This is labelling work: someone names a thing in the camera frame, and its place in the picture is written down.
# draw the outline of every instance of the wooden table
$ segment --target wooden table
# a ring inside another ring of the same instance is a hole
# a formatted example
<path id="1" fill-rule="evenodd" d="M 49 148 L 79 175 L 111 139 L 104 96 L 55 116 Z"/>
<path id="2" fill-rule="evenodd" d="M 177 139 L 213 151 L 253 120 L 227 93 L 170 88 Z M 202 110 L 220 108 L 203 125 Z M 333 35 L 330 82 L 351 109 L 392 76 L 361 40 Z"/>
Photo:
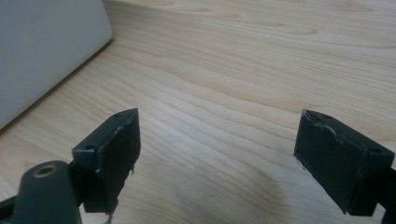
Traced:
<path id="1" fill-rule="evenodd" d="M 304 108 L 396 150 L 395 1 L 105 6 L 114 40 L 1 132 L 0 200 L 138 107 L 142 154 L 113 223 L 380 223 L 380 206 L 343 215 L 292 154 Z"/>

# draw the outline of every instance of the light wood tabletop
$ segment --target light wood tabletop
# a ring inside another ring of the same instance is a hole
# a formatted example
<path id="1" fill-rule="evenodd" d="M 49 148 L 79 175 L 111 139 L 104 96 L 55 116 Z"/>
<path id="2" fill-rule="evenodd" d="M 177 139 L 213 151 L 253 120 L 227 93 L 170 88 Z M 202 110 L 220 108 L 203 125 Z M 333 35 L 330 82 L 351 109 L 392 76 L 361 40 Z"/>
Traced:
<path id="1" fill-rule="evenodd" d="M 137 107 L 142 153 L 113 223 L 380 223 L 381 206 L 344 215 L 293 150 L 310 109 L 396 151 L 396 1 L 105 7 L 114 39 L 1 131 L 0 200 Z"/>

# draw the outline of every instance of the black plastic part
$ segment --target black plastic part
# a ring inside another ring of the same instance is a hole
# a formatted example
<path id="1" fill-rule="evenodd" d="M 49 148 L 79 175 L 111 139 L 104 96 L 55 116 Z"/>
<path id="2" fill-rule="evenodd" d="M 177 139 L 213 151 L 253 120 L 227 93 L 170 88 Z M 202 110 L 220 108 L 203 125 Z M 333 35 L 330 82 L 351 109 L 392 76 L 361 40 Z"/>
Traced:
<path id="1" fill-rule="evenodd" d="M 387 209 L 382 219 L 383 224 L 396 223 L 396 171 L 389 169 L 381 183 L 378 202 Z"/>
<path id="2" fill-rule="evenodd" d="M 22 176 L 12 223 L 81 223 L 65 162 L 44 162 Z"/>
<path id="3" fill-rule="evenodd" d="M 16 201 L 17 196 L 14 196 L 0 202 L 0 224 L 11 223 L 14 204 Z"/>
<path id="4" fill-rule="evenodd" d="M 372 216 L 394 153 L 337 119 L 304 110 L 294 156 L 344 213 Z"/>
<path id="5" fill-rule="evenodd" d="M 111 116 L 73 149 L 70 169 L 86 212 L 112 214 L 140 155 L 137 109 Z"/>

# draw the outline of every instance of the screw hole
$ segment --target screw hole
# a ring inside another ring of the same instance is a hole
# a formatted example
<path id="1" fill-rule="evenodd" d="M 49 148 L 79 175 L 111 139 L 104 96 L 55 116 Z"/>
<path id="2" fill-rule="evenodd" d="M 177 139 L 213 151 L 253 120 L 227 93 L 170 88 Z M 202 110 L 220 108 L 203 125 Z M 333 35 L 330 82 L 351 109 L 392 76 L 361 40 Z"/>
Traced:
<path id="1" fill-rule="evenodd" d="M 87 145 L 85 146 L 85 149 L 90 150 L 90 149 L 94 149 L 95 145 Z"/>
<path id="2" fill-rule="evenodd" d="M 378 148 L 376 148 L 376 147 L 369 147 L 369 150 L 370 150 L 371 152 L 374 152 L 374 153 L 381 153 L 381 152 L 382 152 L 381 149 L 378 149 Z"/>
<path id="3" fill-rule="evenodd" d="M 35 170 L 33 176 L 37 178 L 45 177 L 48 175 L 52 175 L 53 173 L 55 173 L 55 171 L 56 167 L 54 165 L 48 165 Z"/>

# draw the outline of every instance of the gray object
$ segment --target gray object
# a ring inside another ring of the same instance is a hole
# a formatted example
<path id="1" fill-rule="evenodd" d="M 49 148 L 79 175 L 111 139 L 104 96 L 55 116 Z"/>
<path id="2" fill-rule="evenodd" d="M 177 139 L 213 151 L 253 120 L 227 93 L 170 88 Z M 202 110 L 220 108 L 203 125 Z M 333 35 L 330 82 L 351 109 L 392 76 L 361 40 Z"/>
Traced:
<path id="1" fill-rule="evenodd" d="M 100 0 L 2 1 L 0 128 L 105 45 Z"/>

